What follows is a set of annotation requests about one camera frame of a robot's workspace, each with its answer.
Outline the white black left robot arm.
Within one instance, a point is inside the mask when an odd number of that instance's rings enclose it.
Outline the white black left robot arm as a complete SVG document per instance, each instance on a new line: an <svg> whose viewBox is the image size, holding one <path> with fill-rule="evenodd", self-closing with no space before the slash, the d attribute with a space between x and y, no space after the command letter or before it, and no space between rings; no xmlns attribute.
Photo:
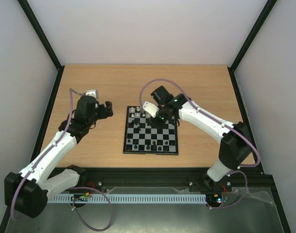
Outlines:
<svg viewBox="0 0 296 233"><path fill-rule="evenodd" d="M18 211L35 218L54 196L83 183L85 170L74 165L52 178L49 175L61 159L89 133L97 120L111 116L112 102L99 104L95 94L82 95L47 147L19 173L10 172L5 177L5 204L11 208L11 212Z"/></svg>

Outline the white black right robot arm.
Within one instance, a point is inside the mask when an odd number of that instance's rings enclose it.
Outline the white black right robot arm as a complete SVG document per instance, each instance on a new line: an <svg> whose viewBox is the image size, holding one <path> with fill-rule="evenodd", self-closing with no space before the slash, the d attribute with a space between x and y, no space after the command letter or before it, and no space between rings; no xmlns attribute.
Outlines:
<svg viewBox="0 0 296 233"><path fill-rule="evenodd" d="M201 129L219 143L218 159L207 170L207 176L204 178L207 189L215 190L219 187L221 179L241 167L242 162L252 152L250 134L243 122L235 124L223 120L202 109L183 93L173 96L164 86L154 90L151 97L156 104L146 101L142 108L151 116L152 126L161 128L167 120L176 117Z"/></svg>

